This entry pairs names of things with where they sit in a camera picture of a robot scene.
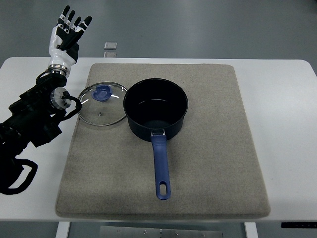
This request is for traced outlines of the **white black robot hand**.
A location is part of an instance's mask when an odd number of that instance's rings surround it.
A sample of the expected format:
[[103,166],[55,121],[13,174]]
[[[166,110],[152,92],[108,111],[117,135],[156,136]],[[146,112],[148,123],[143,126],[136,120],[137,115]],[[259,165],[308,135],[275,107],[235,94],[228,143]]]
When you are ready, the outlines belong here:
[[79,39],[87,30],[92,17],[85,19],[75,16],[75,11],[67,5],[52,29],[49,54],[51,56],[48,72],[70,75],[71,67],[78,61]]

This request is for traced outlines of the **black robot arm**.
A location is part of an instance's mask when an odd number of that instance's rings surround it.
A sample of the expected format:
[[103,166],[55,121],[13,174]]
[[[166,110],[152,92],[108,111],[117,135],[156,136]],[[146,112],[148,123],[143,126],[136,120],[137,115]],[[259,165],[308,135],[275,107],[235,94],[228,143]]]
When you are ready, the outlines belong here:
[[12,115],[0,124],[0,192],[15,195],[33,181],[38,165],[17,155],[32,143],[51,142],[62,133],[59,124],[80,112],[80,101],[64,88],[68,72],[53,64],[31,89],[9,106]]

